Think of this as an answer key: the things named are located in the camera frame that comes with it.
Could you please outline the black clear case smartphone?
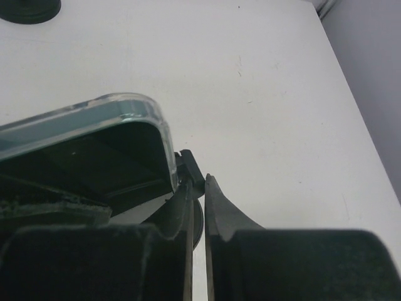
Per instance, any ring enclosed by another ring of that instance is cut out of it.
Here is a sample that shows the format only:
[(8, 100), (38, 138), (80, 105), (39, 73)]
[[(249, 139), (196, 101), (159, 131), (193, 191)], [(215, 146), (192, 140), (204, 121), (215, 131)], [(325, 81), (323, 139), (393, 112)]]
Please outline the black clear case smartphone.
[(1, 127), (1, 173), (107, 205), (113, 215), (176, 191), (155, 100), (111, 93)]

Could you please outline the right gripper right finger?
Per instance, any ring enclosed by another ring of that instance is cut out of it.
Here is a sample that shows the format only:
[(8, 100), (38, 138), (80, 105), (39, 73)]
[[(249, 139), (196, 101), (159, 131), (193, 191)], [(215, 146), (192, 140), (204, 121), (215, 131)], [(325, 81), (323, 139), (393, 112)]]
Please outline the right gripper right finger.
[(205, 182), (210, 300), (399, 300), (385, 245), (362, 230), (271, 230)]

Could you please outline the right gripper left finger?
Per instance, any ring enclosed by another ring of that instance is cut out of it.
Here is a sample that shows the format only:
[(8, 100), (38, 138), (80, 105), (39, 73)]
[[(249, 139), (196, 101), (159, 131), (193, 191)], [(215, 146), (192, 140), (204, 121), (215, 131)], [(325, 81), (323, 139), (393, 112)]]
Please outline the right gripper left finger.
[(191, 300), (190, 189), (142, 224), (17, 230), (1, 248), (1, 299)]

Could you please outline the black phone stand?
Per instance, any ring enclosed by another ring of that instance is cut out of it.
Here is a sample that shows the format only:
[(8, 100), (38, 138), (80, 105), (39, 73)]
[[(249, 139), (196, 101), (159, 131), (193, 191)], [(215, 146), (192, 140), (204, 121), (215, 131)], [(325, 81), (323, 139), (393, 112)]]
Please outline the black phone stand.
[(1, 0), (1, 19), (16, 24), (44, 23), (60, 10), (60, 0)]
[(193, 250), (199, 244), (204, 227), (204, 213), (200, 198), (205, 193), (205, 177), (198, 163), (189, 149), (183, 149), (175, 153), (177, 175), (180, 183), (190, 183), (190, 197), (193, 203)]

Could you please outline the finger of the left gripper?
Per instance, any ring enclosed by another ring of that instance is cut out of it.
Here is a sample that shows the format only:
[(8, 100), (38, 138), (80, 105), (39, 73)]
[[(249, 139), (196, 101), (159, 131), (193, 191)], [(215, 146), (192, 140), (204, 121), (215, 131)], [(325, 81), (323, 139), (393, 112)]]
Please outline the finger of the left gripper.
[(106, 204), (58, 188), (1, 175), (1, 235), (27, 226), (99, 225), (110, 220)]

